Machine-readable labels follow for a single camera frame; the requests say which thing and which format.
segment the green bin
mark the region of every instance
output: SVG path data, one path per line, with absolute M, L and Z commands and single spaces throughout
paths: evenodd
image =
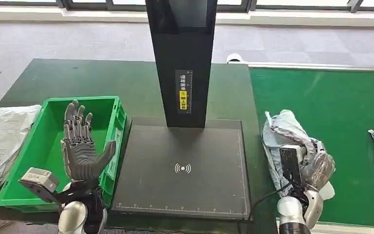
M 18 180 L 30 167 L 51 171 L 60 180 L 56 191 L 61 192 L 70 182 L 61 154 L 64 113 L 68 104 L 77 99 L 84 105 L 85 115 L 92 112 L 92 135 L 95 149 L 100 155 L 108 140 L 115 139 L 117 151 L 99 177 L 106 206 L 112 201 L 117 174 L 118 157 L 123 139 L 126 114 L 117 96 L 50 98 L 46 100 L 27 136 L 18 158 L 13 164 L 7 180 L 0 191 L 0 206 L 25 213 L 57 211 L 58 205 L 46 203 L 24 188 Z

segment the black vertical pillar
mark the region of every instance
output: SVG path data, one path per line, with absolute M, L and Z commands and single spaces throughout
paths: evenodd
M 168 127 L 204 128 L 217 0 L 146 0 Z

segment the robotic arm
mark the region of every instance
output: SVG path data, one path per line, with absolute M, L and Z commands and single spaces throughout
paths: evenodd
M 283 176 L 293 186 L 277 204 L 280 234 L 310 234 L 322 213 L 323 199 L 318 191 L 328 182 L 335 163 L 320 141 L 315 146 L 318 153 L 310 160 L 304 158 L 306 148 L 303 146 L 280 148 Z
M 115 154 L 116 143 L 109 141 L 98 156 L 91 135 L 89 113 L 84 119 L 84 106 L 70 103 L 65 111 L 64 138 L 61 150 L 64 167 L 71 182 L 63 192 L 55 191 L 59 180 L 50 172 L 30 168 L 19 182 L 45 202 L 59 204 L 60 234 L 99 234 L 107 221 L 98 177 Z

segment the dark green table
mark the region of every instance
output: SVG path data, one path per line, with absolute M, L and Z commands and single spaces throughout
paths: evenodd
M 34 59 L 0 101 L 0 107 L 41 104 L 47 98 L 118 95 L 132 116 L 164 117 L 154 62 Z M 246 65 L 213 64 L 207 118 L 240 119 L 252 201 L 273 190 L 260 144 L 258 118 Z M 254 230 L 276 233 L 275 204 L 258 206 Z M 57 213 L 22 214 L 1 208 L 0 219 L 57 222 Z M 199 219 L 114 216 L 108 227 L 187 232 L 236 233 L 236 223 Z
M 374 226 L 374 69 L 250 64 L 250 76 L 260 126 L 292 110 L 335 159 L 320 221 Z

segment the black cable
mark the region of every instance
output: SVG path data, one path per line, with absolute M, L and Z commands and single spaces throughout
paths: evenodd
M 267 194 L 266 196 L 260 198 L 258 201 L 256 201 L 255 203 L 253 203 L 253 206 L 252 208 L 250 209 L 250 213 L 249 213 L 249 217 L 247 218 L 247 222 L 249 223 L 253 213 L 254 213 L 254 210 L 256 209 L 257 205 L 259 205 L 262 201 L 264 201 L 266 198 L 272 196 L 272 195 L 275 195 L 277 193 L 280 193 L 281 191 L 285 190 L 287 187 L 289 187 L 291 185 L 291 182 L 287 183 L 285 186 L 283 186 L 281 189 L 278 189 L 276 191 L 273 191 L 269 194 Z M 249 226 L 247 226 L 247 230 L 246 230 L 246 233 L 248 234 L 249 233 Z

